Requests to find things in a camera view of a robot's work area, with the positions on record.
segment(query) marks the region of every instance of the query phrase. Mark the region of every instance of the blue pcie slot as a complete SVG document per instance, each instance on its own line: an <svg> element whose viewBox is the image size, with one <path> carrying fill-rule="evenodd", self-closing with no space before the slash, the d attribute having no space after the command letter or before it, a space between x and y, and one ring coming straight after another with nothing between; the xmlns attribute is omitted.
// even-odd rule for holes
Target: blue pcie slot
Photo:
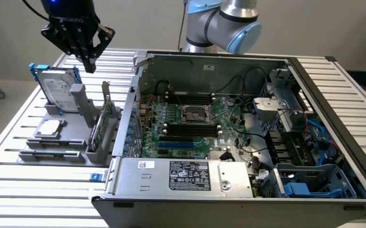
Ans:
<svg viewBox="0 0 366 228"><path fill-rule="evenodd" d="M159 148L195 148L195 144L193 142L161 142L159 143Z"/></svg>

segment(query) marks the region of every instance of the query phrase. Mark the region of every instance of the gray floor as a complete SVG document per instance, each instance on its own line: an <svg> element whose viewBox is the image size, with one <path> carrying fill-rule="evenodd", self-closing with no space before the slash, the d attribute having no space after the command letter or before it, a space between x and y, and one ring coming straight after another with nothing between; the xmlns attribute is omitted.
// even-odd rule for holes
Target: gray floor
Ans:
<svg viewBox="0 0 366 228"><path fill-rule="evenodd" d="M35 81L0 80L0 86L7 95L6 99L0 100L2 133L27 98L34 92L38 83Z"/></svg>

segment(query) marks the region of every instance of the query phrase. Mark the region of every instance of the motherboard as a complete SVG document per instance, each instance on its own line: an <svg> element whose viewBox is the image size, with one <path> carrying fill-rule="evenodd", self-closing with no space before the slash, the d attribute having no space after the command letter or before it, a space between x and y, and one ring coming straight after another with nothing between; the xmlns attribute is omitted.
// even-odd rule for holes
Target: motherboard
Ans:
<svg viewBox="0 0 366 228"><path fill-rule="evenodd" d="M146 158L213 159L240 152L244 113L230 97L147 97L141 102Z"/></svg>

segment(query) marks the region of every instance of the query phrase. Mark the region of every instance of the power supply label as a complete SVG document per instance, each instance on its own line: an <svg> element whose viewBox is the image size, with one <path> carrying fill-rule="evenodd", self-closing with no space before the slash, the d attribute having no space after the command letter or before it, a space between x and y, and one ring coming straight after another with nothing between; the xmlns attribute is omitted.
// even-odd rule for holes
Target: power supply label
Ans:
<svg viewBox="0 0 366 228"><path fill-rule="evenodd" d="M171 161L169 187L171 190L211 191L209 163Z"/></svg>

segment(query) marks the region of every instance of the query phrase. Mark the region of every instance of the metal rail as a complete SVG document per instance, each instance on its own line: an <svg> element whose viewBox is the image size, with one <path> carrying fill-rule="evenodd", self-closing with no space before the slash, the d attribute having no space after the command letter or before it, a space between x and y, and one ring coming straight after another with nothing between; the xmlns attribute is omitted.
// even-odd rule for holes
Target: metal rail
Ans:
<svg viewBox="0 0 366 228"><path fill-rule="evenodd" d="M123 107L127 86L135 75L134 54L134 50L109 49L98 60L97 73L82 72L95 105L103 105L101 85L106 80L111 81L115 104ZM360 92L340 68L324 57L298 58L366 152L366 102ZM83 70L74 57L62 56L57 65L78 65ZM46 114L45 104L46 98L38 88L0 136L0 227L106 228L90 202L90 197L105 189L105 183L90 182L90 174L105 169L16 164L26 138ZM358 227L366 228L366 221L342 226Z"/></svg>

